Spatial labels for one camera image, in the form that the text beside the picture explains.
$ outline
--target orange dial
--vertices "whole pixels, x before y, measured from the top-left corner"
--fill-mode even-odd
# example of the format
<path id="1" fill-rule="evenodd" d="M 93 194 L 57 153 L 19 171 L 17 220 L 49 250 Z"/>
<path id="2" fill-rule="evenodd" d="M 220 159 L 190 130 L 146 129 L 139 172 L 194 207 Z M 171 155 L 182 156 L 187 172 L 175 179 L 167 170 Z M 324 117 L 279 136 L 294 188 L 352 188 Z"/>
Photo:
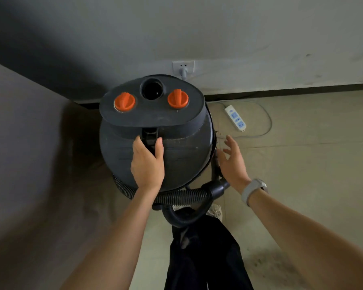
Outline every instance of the orange dial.
<path id="1" fill-rule="evenodd" d="M 181 109 L 187 106 L 189 101 L 188 95 L 181 89 L 175 89 L 168 95 L 168 103 L 175 109 Z"/>
<path id="2" fill-rule="evenodd" d="M 136 99 L 128 92 L 122 92 L 119 96 L 114 100 L 114 107 L 116 110 L 121 112 L 126 112 L 132 110 L 136 103 Z"/>

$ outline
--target black pants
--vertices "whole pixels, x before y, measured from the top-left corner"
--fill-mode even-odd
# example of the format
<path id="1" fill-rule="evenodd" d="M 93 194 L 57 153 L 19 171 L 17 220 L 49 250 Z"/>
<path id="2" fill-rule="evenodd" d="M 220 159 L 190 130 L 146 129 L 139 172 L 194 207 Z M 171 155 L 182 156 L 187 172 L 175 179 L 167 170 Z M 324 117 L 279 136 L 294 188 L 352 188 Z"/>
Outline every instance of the black pants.
<path id="1" fill-rule="evenodd" d="M 238 243 L 217 218 L 203 216 L 189 227 L 172 227 L 172 234 L 165 290 L 253 289 Z"/>

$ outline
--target person's left hand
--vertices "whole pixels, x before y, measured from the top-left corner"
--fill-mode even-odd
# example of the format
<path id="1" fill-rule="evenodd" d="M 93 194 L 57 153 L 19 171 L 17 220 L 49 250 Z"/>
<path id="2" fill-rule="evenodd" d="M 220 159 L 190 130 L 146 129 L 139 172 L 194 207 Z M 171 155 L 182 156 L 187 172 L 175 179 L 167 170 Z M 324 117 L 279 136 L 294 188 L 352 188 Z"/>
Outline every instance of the person's left hand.
<path id="1" fill-rule="evenodd" d="M 133 142 L 133 160 L 130 170 L 142 191 L 158 194 L 164 180 L 163 139 L 156 140 L 155 156 L 142 143 L 140 136 Z"/>

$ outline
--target black vacuum cleaner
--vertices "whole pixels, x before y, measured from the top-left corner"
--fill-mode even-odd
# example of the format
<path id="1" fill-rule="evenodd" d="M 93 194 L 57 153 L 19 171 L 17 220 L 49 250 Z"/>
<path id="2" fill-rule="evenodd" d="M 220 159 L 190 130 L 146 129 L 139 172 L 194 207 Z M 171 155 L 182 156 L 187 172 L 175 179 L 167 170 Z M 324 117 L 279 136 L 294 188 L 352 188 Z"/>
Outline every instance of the black vacuum cleaner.
<path id="1" fill-rule="evenodd" d="M 192 84 L 169 75 L 137 78 L 107 92 L 99 109 L 103 158 L 117 188 L 130 199 L 137 190 L 130 171 L 133 141 L 140 135 L 154 153 L 156 139 L 163 138 L 165 177 L 152 207 L 161 209 L 173 226 L 194 223 L 229 187 L 218 166 L 210 111 L 202 92 Z M 209 164 L 211 181 L 190 189 L 189 184 Z M 187 217 L 172 207 L 193 203 L 201 205 Z"/>

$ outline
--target power strip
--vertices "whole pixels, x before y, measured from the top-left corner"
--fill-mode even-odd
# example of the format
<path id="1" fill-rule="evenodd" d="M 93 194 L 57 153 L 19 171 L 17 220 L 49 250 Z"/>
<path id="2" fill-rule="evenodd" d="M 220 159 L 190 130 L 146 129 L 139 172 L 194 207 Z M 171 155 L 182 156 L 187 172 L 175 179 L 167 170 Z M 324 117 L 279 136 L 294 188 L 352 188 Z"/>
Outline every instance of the power strip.
<path id="1" fill-rule="evenodd" d="M 242 120 L 242 118 L 239 116 L 237 111 L 234 109 L 232 105 L 226 107 L 224 109 L 226 111 L 226 114 L 229 116 L 230 120 L 234 122 L 235 126 L 238 128 L 239 131 L 245 131 L 246 124 Z"/>

